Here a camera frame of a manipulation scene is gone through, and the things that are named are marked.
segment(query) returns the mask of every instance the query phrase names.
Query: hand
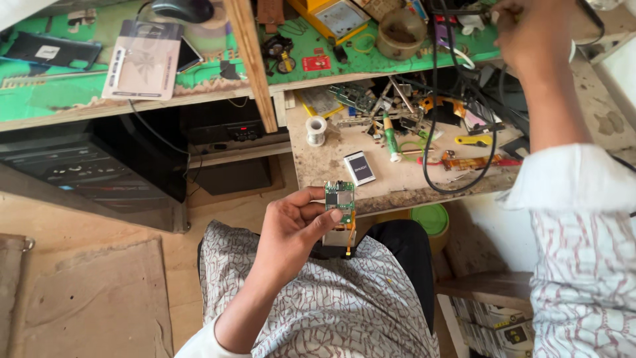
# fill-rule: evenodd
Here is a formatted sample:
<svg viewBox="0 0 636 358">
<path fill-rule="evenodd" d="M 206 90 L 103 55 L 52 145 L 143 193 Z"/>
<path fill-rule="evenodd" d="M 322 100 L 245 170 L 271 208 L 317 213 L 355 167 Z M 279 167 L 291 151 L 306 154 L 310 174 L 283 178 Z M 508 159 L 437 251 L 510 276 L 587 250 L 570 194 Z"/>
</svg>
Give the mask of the hand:
<svg viewBox="0 0 636 358">
<path fill-rule="evenodd" d="M 325 212 L 323 187 L 307 187 L 267 206 L 261 239 L 250 271 L 276 293 L 307 262 L 313 245 L 342 218 L 342 212 Z"/>
<path fill-rule="evenodd" d="M 569 67 L 570 17 L 575 5 L 574 0 L 502 0 L 493 6 L 499 31 L 495 45 L 520 79 Z"/>
</svg>

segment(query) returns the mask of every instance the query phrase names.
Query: solder wire spool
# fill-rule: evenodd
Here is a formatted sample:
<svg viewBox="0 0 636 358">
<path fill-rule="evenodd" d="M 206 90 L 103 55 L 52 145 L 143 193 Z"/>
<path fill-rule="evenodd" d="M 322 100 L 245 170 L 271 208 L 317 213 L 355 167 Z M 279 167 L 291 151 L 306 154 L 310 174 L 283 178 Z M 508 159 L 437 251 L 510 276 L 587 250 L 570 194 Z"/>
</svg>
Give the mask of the solder wire spool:
<svg viewBox="0 0 636 358">
<path fill-rule="evenodd" d="M 312 147 L 319 147 L 324 143 L 324 132 L 327 121 L 319 115 L 310 117 L 305 123 L 307 127 L 307 143 Z"/>
</svg>

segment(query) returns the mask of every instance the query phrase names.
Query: green circuit board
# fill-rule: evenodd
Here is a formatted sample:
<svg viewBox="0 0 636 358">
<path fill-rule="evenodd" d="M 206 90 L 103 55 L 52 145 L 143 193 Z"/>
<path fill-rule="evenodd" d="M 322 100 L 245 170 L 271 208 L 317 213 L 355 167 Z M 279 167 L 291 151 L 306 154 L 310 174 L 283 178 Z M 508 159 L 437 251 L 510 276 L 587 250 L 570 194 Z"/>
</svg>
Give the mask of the green circuit board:
<svg viewBox="0 0 636 358">
<path fill-rule="evenodd" d="M 338 208 L 344 214 L 340 219 L 341 224 L 350 224 L 351 215 L 356 209 L 354 191 L 356 186 L 352 182 L 329 181 L 324 185 L 324 208 L 330 210 Z"/>
</svg>

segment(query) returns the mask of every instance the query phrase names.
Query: green lid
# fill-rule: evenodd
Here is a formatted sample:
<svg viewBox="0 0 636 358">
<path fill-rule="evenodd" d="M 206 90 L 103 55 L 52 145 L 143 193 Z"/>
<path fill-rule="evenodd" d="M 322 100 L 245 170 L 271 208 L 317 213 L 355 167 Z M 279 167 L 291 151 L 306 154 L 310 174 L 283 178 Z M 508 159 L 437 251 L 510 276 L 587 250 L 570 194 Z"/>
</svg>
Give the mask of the green lid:
<svg viewBox="0 0 636 358">
<path fill-rule="evenodd" d="M 412 208 L 410 215 L 411 220 L 417 221 L 426 233 L 431 236 L 441 234 L 448 224 L 448 213 L 441 204 Z"/>
</svg>

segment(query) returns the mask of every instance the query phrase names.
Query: black pants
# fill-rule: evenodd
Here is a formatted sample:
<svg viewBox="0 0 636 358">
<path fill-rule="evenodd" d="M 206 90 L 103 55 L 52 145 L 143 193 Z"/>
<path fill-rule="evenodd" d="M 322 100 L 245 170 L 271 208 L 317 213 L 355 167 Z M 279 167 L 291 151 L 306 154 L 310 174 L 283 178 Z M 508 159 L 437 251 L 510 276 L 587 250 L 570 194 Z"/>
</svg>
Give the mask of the black pants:
<svg viewBox="0 0 636 358">
<path fill-rule="evenodd" d="M 431 246 L 426 231 L 413 220 L 391 220 L 371 226 L 369 236 L 386 246 L 402 266 L 420 299 L 426 324 L 433 333 L 433 271 Z"/>
</svg>

